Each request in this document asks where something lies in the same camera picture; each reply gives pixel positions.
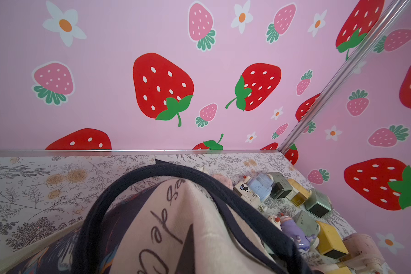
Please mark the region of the light blue pencil sharpener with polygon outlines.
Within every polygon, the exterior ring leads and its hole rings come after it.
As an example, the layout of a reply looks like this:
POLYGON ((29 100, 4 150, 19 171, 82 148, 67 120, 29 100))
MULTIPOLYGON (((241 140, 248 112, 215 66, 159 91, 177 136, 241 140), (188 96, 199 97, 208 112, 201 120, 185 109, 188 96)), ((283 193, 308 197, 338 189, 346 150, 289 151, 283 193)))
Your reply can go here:
POLYGON ((248 187, 259 196, 260 201, 263 203, 270 196, 275 182, 270 173, 262 173, 250 179, 247 184, 248 187))

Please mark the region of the cream canvas tote bag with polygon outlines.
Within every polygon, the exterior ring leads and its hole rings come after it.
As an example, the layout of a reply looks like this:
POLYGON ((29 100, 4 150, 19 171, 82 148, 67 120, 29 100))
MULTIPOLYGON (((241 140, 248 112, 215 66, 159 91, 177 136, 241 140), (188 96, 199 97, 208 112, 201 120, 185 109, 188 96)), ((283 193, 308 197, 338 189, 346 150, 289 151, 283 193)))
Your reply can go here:
POLYGON ((292 240, 217 179, 159 163, 131 171, 83 224, 11 274, 309 274, 292 240))

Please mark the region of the grey green round sharpener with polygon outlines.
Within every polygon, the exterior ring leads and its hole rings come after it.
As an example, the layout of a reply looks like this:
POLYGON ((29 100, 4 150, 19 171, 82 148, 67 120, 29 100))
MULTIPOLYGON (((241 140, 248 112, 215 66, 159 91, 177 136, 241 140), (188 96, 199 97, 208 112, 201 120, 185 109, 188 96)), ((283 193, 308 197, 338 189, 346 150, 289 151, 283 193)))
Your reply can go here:
POLYGON ((319 224, 305 211, 298 212, 292 219, 301 228, 305 236, 318 236, 320 232, 319 224))

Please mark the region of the pink round pencil sharpener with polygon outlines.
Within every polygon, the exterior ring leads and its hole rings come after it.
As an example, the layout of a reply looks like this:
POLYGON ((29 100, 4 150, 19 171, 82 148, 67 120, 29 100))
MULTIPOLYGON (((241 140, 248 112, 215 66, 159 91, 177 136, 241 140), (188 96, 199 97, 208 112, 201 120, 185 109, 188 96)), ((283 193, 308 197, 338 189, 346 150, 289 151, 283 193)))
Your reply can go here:
POLYGON ((367 234, 354 233, 343 243, 349 254, 339 263, 311 267, 316 274, 383 274, 383 258, 374 240, 367 234))

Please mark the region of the mint green pencil sharpener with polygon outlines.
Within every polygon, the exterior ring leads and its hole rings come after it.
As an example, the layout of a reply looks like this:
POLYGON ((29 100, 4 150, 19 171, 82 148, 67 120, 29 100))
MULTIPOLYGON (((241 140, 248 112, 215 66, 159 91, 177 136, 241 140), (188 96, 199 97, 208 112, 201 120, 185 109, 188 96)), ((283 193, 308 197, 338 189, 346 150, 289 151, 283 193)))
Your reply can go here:
POLYGON ((318 218, 322 218, 332 211, 332 204, 329 197, 315 188, 310 189, 309 198, 304 205, 307 211, 318 218))

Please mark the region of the yellow pencil sharpener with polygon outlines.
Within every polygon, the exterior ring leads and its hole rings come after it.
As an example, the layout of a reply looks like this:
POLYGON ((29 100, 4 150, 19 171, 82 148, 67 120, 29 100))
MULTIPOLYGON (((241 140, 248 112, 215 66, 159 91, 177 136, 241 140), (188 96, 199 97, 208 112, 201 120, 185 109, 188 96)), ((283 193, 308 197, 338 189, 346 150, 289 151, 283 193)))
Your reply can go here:
POLYGON ((349 254, 341 236, 334 226, 321 221, 317 221, 316 223, 320 226, 318 235, 320 243, 317 249, 321 255, 332 259, 341 259, 349 254))
POLYGON ((291 185, 292 189, 286 198, 295 206, 300 207, 309 199, 311 192, 305 189, 294 179, 289 178, 287 181, 291 185))

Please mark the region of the grey green pencil sharpener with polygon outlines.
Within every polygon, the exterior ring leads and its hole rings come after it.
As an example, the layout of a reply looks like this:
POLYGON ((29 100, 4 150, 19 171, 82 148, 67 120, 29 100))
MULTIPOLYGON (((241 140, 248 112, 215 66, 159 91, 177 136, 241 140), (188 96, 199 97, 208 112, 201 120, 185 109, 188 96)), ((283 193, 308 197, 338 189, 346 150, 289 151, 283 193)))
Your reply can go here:
POLYGON ((280 172, 268 172, 267 175, 273 181, 270 194, 271 198, 283 199, 293 190, 289 181, 280 172))

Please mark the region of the purple pencil sharpener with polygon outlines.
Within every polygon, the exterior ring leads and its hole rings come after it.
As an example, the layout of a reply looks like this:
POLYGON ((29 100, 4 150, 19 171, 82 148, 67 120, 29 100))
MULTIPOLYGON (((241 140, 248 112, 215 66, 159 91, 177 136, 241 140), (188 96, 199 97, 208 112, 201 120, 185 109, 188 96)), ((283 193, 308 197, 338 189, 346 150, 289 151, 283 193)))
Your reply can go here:
POLYGON ((317 235, 310 234, 307 236, 295 221, 287 215, 281 215, 280 227, 282 232, 294 242, 301 254, 305 254, 310 250, 313 251, 320 243, 317 235))

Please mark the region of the cream white pencil sharpener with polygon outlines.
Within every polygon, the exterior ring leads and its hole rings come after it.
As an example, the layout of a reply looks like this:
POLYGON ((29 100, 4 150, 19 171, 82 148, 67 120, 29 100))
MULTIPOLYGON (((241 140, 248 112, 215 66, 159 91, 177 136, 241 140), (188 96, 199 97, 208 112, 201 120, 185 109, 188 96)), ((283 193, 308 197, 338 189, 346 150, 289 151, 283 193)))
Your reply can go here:
POLYGON ((237 195, 239 195, 240 198, 250 204, 253 208, 257 209, 260 212, 264 212, 264 208, 261 205, 259 195, 254 193, 254 191, 248 185, 251 180, 251 177, 245 177, 243 181, 240 181, 233 186, 233 190, 237 195))

